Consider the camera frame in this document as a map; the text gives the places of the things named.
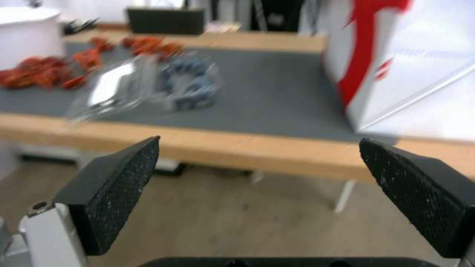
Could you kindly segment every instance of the red stripe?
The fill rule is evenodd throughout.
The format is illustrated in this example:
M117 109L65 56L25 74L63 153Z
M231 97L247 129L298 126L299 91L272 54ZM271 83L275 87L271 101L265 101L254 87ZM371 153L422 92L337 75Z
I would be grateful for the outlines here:
M378 70L382 70L382 69L384 69L384 68L388 68L389 65L391 64L391 62L392 62L392 58L386 60L383 64L381 64L381 66L378 68Z
M386 76L388 75L388 71L389 70L385 70L385 71L379 73L378 75L376 75L376 79L377 80L382 80L382 79L386 78Z
M360 88L373 60L374 15L383 8L409 8L409 0L353 0L349 23L355 23L355 47L348 69L339 82L343 104L348 106Z

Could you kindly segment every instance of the textured gripper pad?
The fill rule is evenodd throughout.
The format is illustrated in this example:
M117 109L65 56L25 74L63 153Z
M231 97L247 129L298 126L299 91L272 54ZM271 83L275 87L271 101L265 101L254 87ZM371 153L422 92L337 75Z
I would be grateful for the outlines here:
M438 159L373 140L361 157L391 201L443 257L462 257L475 230L475 185Z
M87 255L108 251L150 180L159 154L151 137L95 158L55 196L69 207Z

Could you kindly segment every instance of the black object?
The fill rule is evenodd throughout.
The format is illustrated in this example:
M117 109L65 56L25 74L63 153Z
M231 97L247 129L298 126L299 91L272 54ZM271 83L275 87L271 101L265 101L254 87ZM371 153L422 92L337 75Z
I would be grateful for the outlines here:
M148 183L159 137L90 162L54 197L69 212L87 255L108 251Z
M300 10L304 0L275 1L262 0L262 9L266 18L268 31L298 32ZM256 8L252 5L251 29L259 30Z
M204 31L204 10L168 10L127 8L133 33L201 34Z
M76 34L78 32L81 32L83 30L94 29L95 28L95 23L98 20L99 20L99 18L90 19L90 20L86 21L83 24L79 24L77 22L77 20L75 19L75 20L73 20L69 23L63 23L63 33L64 33L64 35L72 35L72 34Z
M161 258L140 267L437 267L426 261L403 257L273 257L273 258Z
M474 237L475 184L443 161L363 139L361 157L384 193L442 257Z

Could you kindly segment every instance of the gray table mat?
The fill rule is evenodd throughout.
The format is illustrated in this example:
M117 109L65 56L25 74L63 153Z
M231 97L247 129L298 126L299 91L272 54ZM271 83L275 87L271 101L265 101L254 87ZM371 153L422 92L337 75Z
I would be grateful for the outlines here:
M72 54L88 46L70 43L67 50ZM160 113L156 104L144 102L131 111L101 120L346 142L357 142L363 137L351 130L336 91L322 71L318 54L193 50L211 57L225 82L213 106ZM105 53L103 60L113 62L129 57L129 50L116 48ZM0 112L63 116L79 93L39 87L0 90ZM386 143L396 141L390 137L375 138Z

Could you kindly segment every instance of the wooden table edge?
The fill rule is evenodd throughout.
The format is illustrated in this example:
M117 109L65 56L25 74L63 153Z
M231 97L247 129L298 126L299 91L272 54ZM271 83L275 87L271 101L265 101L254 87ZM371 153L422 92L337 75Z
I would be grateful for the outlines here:
M60 117L0 113L0 139L14 142L112 152L154 135L161 136L161 156L186 163L372 181L357 143L102 121L71 125ZM401 139L396 146L475 178L473 143Z

